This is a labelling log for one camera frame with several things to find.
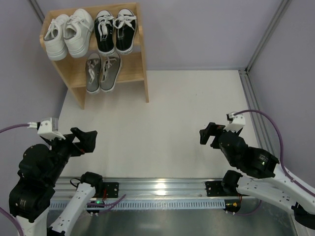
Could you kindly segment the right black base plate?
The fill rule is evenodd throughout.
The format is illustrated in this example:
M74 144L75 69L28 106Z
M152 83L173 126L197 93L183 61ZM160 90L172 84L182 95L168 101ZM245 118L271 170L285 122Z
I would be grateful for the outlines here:
M221 180L212 180L205 182L207 197L237 197L237 193L226 193L221 185Z

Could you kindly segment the right corner aluminium post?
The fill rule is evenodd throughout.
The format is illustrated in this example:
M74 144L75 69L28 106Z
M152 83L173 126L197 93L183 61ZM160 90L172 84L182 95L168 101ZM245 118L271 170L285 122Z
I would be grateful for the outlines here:
M271 36L273 35L274 31L276 30L278 24L280 23L282 17L286 13L288 7L290 6L292 0L282 0L280 5L277 7L276 12L274 13L271 21L269 22L267 29L265 30L261 40L259 41L253 55L251 56L247 67L245 68L245 72L249 73L250 70L253 68L254 64L258 60L260 54L262 53L263 49L269 42Z

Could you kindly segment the left corner aluminium post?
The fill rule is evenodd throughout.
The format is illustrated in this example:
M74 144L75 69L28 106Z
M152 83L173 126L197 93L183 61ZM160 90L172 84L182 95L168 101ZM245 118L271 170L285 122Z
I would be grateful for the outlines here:
M30 6L32 7L38 20L43 23L45 20L45 14L43 13L41 7L39 6L37 0L28 0Z

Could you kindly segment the aluminium mounting rail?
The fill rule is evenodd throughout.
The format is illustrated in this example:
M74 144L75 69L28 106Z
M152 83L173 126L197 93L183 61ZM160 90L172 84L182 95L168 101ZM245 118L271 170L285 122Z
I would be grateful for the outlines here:
M236 199L236 196L207 196L207 181L218 178L104 178L104 182L119 184L118 197L125 200L185 200L185 199Z

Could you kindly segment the wooden two-tier shoe shelf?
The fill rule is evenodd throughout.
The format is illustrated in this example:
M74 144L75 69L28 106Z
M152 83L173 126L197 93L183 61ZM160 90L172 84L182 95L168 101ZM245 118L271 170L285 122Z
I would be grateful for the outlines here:
M126 83L126 82L137 82L142 81L144 83L147 82L147 74L146 74L146 58L145 58L145 48L144 48L144 36L143 36L143 27L142 27L142 19L141 19L141 11L140 5L135 2L130 3L117 3L117 4L108 4L108 5L99 5L99 6L90 6L83 7L82 9L86 10L92 17L93 22L97 16L97 14L102 10L109 11L114 16L114 21L121 9L129 9L131 10L137 17L137 31L134 38L133 49L130 54L121 55L116 50L116 29L114 27L113 31L113 42L115 51L117 52L122 59L122 68L116 80L117 83ZM51 23L52 19L57 18L59 15L66 14L69 17L77 10L78 8L66 8L59 10L51 10L46 16L42 25L41 33L40 33L40 44L43 50L46 52L46 48L44 45L44 36L48 30L48 27ZM97 42L93 32L90 37L89 49L88 52L80 58L73 58L69 51L67 56L59 61L51 61L56 71L60 75L64 84L68 88L68 90L72 93L74 98L76 99L78 105L81 108L85 106L85 98L86 94L88 94L86 90L86 72L85 65L86 60L89 55L92 53L97 53L101 57L101 71L100 71L100 79L102 77L102 66L105 61L105 56L101 55L97 49Z

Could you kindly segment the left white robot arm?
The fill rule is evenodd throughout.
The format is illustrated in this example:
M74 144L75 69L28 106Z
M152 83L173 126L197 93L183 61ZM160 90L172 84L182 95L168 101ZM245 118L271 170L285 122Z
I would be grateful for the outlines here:
M16 186L9 194L10 213L16 218L25 236L68 236L89 200L102 187L102 176L86 172L80 178L75 195L57 220L47 226L50 201L63 169L71 157L92 153L97 131L83 132L71 128L62 135L38 129L45 144L28 148L19 164Z

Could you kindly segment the corner aluminium post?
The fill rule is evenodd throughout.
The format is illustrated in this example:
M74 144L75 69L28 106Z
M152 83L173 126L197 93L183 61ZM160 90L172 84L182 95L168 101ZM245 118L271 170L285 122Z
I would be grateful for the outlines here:
M38 20L43 23L45 20L45 14L43 13L41 7L39 6L37 0L28 0L30 6L32 7Z
M290 6L292 0L282 0L280 5L277 7L276 12L274 13L271 21L269 22L267 29L265 30L261 40L259 41L253 55L251 56L247 67L245 68L245 72L249 73L250 70L253 68L254 64L258 60L260 54L262 53L263 49L269 42L271 36L273 35L274 31L276 30L278 24L280 23L282 17L286 13L288 7Z

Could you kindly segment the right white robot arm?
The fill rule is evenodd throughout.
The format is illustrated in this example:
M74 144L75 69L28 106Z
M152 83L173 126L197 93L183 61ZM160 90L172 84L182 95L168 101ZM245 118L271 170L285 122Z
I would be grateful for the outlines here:
M228 170L221 185L227 195L256 197L287 211L295 221L315 228L315 198L299 188L280 167L278 158L266 150L250 147L238 132L227 131L224 125L209 123L199 131L200 144L219 149L235 170Z

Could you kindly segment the right aluminium frame rail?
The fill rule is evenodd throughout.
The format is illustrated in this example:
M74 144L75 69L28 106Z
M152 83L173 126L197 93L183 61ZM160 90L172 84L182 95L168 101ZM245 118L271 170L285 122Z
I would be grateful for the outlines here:
M249 73L246 73L245 70L239 70L238 72L247 101L248 109L262 111ZM258 147L267 150L268 152L279 158L279 139L271 122L259 113L249 113L249 115L252 120L255 136L258 142Z

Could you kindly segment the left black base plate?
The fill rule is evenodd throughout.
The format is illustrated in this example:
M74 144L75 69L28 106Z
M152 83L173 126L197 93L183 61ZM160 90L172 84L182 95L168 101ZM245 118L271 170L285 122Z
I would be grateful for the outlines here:
M118 182L103 182L100 188L99 197L102 199L118 198L119 183Z

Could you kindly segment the black canvas sneaker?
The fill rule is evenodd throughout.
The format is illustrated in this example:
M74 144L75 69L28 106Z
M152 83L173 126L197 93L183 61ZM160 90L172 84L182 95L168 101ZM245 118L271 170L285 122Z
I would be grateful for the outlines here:
M116 29L116 50L121 55L132 52L137 31L137 17L129 9L121 9L114 21Z
M113 42L114 16L107 10L100 11L94 20L94 34L97 42L97 49L103 56L114 53Z

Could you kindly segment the white sneaker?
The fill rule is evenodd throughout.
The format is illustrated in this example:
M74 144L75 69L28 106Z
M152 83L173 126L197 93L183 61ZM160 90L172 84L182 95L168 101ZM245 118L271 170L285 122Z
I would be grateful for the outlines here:
M63 31L68 20L69 16L66 14L52 19L44 36L46 53L51 61L59 61L67 56L68 48L63 38Z
M83 57L89 49L90 37L94 22L91 15L84 9L77 9L67 20L63 38L69 54L73 58Z

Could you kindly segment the grey canvas sneaker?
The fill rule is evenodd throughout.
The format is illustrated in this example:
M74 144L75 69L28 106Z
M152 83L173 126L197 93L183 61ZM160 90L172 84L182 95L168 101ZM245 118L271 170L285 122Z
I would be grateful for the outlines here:
M114 89L121 68L122 59L117 52L105 58L100 79L100 89L102 91L111 92Z
M86 90L90 94L96 94L100 90L100 71L101 71L101 57L97 53L92 53L86 60Z

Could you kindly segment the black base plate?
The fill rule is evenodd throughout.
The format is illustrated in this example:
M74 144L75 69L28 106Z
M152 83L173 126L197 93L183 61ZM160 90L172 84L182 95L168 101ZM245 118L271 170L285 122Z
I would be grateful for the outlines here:
M118 198L119 183L118 182L103 182L100 188L99 197L102 199Z
M212 180L205 182L207 197L237 197L237 193L226 193L221 185L221 180Z

